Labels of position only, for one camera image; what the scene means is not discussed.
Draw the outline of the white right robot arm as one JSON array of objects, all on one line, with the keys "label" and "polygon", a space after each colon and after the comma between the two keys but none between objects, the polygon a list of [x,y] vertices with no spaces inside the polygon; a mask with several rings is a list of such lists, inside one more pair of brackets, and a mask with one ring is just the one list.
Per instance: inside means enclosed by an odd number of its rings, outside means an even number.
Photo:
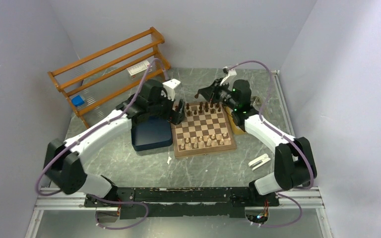
[{"label": "white right robot arm", "polygon": [[313,185],[317,170],[310,142],[304,137],[290,136],[269,123],[251,105],[252,91],[248,81],[238,79],[231,89],[220,82],[221,79],[216,79],[210,86],[198,89],[197,95],[209,103],[221,103],[230,108],[235,125],[274,153],[274,171],[252,182],[254,188],[248,191],[249,202],[260,205],[269,193],[306,183]]}]

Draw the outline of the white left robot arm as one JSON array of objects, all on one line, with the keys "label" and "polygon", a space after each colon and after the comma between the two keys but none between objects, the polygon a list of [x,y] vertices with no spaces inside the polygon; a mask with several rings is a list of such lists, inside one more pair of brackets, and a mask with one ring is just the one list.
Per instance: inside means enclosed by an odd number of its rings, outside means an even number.
[{"label": "white left robot arm", "polygon": [[83,192],[97,196],[105,206],[117,201],[117,186],[105,176],[87,174],[83,164],[107,142],[150,117],[179,124],[184,119],[183,100],[173,106],[181,82],[150,79],[141,90],[118,105],[108,116],[83,133],[65,141],[52,140],[47,147],[45,175],[65,194]]}]

